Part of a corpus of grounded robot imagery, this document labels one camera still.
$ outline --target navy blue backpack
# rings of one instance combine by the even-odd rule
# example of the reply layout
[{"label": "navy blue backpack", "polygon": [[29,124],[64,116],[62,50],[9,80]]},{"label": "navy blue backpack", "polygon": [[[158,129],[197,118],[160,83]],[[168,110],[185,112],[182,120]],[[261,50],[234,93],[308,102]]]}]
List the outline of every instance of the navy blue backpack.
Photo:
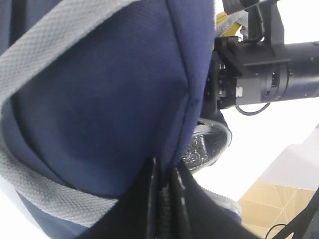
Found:
[{"label": "navy blue backpack", "polygon": [[182,160],[213,18],[212,0],[0,1],[0,175],[49,237],[256,238]]}]

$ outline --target backpack strap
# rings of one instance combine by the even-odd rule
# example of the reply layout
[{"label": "backpack strap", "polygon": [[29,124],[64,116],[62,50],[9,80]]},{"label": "backpack strap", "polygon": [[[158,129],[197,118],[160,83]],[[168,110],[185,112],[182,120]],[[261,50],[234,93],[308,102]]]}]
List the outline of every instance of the backpack strap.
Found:
[{"label": "backpack strap", "polygon": [[77,239],[258,239],[208,197],[183,161],[166,179],[159,164],[146,160],[126,194]]},{"label": "backpack strap", "polygon": [[0,106],[114,13],[138,0],[62,0],[0,56]]}]

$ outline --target white background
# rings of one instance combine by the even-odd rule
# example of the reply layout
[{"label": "white background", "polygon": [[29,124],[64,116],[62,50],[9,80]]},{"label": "white background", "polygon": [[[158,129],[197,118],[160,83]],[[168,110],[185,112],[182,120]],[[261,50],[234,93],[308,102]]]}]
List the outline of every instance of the white background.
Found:
[{"label": "white background", "polygon": [[[280,0],[279,7],[287,44],[319,40],[319,1]],[[319,123],[318,108],[319,99],[310,99],[272,104],[250,118],[235,109],[225,110],[233,132],[232,144],[215,165],[197,173],[197,180],[212,191],[238,200],[287,145],[306,139]],[[30,219],[25,209],[18,209],[13,202],[18,202],[17,195],[0,180],[0,238],[47,238],[34,221],[32,224],[23,216]]]},{"label": "white background", "polygon": [[263,182],[316,191],[319,187],[319,128],[303,144],[289,145],[260,177]]}]

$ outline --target gray webbing strap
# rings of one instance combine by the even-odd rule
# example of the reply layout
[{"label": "gray webbing strap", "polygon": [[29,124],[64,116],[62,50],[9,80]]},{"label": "gray webbing strap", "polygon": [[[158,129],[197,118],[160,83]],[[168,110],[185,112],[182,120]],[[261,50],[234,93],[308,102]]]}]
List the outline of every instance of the gray webbing strap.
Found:
[{"label": "gray webbing strap", "polygon": [[[0,56],[0,108],[81,38],[134,1],[62,0]],[[25,167],[6,149],[1,129],[0,176],[42,211],[87,227],[117,201],[64,187]]]},{"label": "gray webbing strap", "polygon": [[121,8],[137,0],[62,0],[0,56],[0,106]]}]

